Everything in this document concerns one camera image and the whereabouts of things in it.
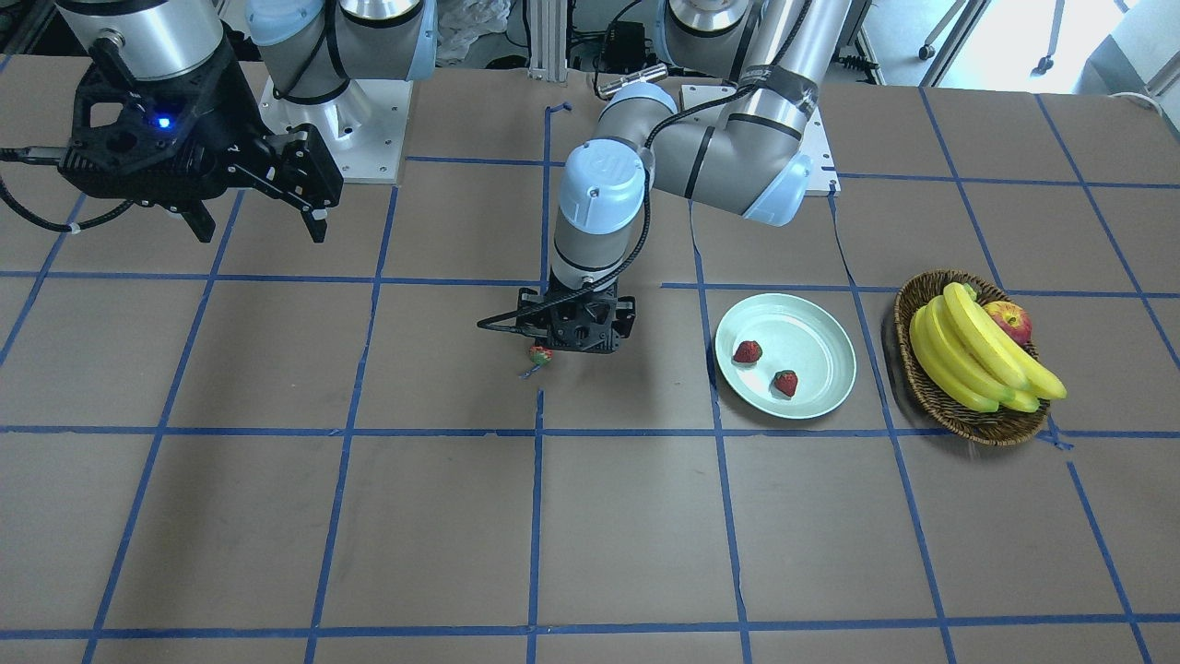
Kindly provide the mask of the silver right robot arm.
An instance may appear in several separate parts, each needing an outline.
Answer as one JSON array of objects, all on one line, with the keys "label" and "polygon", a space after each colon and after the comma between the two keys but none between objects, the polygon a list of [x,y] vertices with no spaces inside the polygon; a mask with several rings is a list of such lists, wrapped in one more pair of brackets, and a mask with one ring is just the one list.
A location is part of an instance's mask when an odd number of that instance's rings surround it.
[{"label": "silver right robot arm", "polygon": [[434,1],[249,1],[271,118],[210,1],[59,1],[91,58],[55,170],[81,193],[163,208],[201,243],[206,200],[253,189],[299,210],[314,243],[342,160],[391,147],[389,112],[362,81],[418,81],[437,63]]}]

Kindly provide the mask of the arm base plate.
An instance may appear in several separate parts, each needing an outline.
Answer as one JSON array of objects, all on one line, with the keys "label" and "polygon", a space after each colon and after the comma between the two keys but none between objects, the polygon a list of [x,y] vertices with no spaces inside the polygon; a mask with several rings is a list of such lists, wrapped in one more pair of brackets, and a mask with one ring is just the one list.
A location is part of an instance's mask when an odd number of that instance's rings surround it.
[{"label": "arm base plate", "polygon": [[260,113],[271,130],[315,125],[349,184],[395,185],[402,165],[412,81],[362,79],[332,101],[282,101],[266,81]]},{"label": "arm base plate", "polygon": [[[682,109],[691,109],[691,106],[696,106],[701,101],[721,100],[722,97],[732,94],[734,91],[735,88],[726,87],[726,85],[678,85],[678,97],[681,98]],[[804,155],[808,155],[809,159],[813,160],[815,167],[815,172],[812,173],[813,180],[822,178],[821,172],[830,180],[838,180],[837,164],[832,155],[832,147],[830,146],[826,123],[822,121],[821,109],[814,109],[809,114],[808,127],[802,130],[800,151]]]}]

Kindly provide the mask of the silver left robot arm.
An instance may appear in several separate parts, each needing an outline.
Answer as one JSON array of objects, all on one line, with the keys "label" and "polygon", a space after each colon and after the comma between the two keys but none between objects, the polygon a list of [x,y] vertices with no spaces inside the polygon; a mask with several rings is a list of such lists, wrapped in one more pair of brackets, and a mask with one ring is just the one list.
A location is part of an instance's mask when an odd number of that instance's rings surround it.
[{"label": "silver left robot arm", "polygon": [[[631,335],[636,301],[620,277],[645,246],[653,192],[784,226],[814,165],[802,140],[843,32],[846,1],[662,1],[662,63],[721,78],[732,92],[678,106],[653,81],[621,80],[594,134],[566,157],[548,289],[522,289],[514,308],[478,327],[552,351],[610,353]],[[253,1],[253,41],[291,47],[275,94],[306,104],[358,79],[427,78],[435,65],[430,1]]]}]

